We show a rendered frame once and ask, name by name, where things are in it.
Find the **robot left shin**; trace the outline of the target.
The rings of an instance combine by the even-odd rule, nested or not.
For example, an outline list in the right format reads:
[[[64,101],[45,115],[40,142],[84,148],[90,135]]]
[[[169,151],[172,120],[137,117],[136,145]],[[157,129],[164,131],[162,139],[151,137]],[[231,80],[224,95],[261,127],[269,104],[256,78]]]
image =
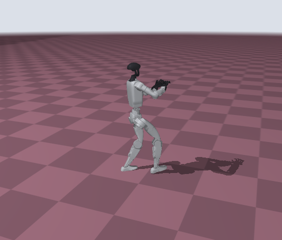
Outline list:
[[[143,146],[143,145],[142,145]],[[125,168],[127,168],[131,162],[134,160],[134,158],[137,156],[137,154],[139,153],[140,149],[142,148],[142,146],[140,148],[135,148],[133,145],[130,149],[130,152],[128,153],[128,159],[125,163],[124,166],[126,166]]]

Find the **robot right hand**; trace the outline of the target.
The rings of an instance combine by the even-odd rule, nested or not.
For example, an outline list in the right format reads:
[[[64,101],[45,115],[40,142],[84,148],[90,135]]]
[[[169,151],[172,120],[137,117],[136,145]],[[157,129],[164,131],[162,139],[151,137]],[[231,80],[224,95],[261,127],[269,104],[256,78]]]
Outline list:
[[[166,84],[165,83],[162,83],[162,87],[165,87],[165,90],[167,89],[167,86],[168,86],[168,84],[170,83],[170,81],[165,81],[166,82]]]

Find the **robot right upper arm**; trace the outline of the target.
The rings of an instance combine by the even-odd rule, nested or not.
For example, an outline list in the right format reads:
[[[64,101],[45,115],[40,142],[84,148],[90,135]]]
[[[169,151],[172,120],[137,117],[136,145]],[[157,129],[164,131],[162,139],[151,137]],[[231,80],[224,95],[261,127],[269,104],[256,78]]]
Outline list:
[[[134,87],[139,90],[139,91],[143,91],[144,93],[152,96],[153,99],[157,99],[159,97],[159,94],[155,94],[154,91],[152,91],[152,89],[150,89],[149,87],[147,87],[144,83],[142,82],[136,82]]]

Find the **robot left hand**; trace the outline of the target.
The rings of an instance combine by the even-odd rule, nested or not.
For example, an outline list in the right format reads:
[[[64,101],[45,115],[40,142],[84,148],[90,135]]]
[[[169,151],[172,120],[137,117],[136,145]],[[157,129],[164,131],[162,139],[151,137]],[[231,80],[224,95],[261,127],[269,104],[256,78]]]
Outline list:
[[[159,81],[157,80],[156,84],[151,89],[155,88],[156,90],[158,90],[158,88],[161,87],[162,83],[166,84],[166,82],[164,80],[162,80],[162,79],[160,79]]]

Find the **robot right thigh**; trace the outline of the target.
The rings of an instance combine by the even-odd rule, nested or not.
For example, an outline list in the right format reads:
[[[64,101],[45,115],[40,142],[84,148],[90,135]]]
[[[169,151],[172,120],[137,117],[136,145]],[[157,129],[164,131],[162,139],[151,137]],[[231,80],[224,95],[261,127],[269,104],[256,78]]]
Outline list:
[[[141,118],[141,119],[136,118],[135,119],[135,123],[136,123],[136,126],[138,126],[140,129],[144,128],[145,131],[148,134],[150,134],[152,137],[154,137],[154,139],[152,140],[152,145],[153,146],[154,146],[154,142],[156,140],[159,140],[161,142],[161,138],[160,138],[160,135],[159,135],[157,129],[149,121],[147,121],[144,118]]]

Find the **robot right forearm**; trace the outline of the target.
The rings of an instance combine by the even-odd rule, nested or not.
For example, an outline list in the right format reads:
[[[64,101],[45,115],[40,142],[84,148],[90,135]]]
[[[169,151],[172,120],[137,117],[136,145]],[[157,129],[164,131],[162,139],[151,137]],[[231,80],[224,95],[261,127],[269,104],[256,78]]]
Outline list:
[[[154,91],[154,93],[161,96],[165,91],[165,86],[162,86],[159,90]]]

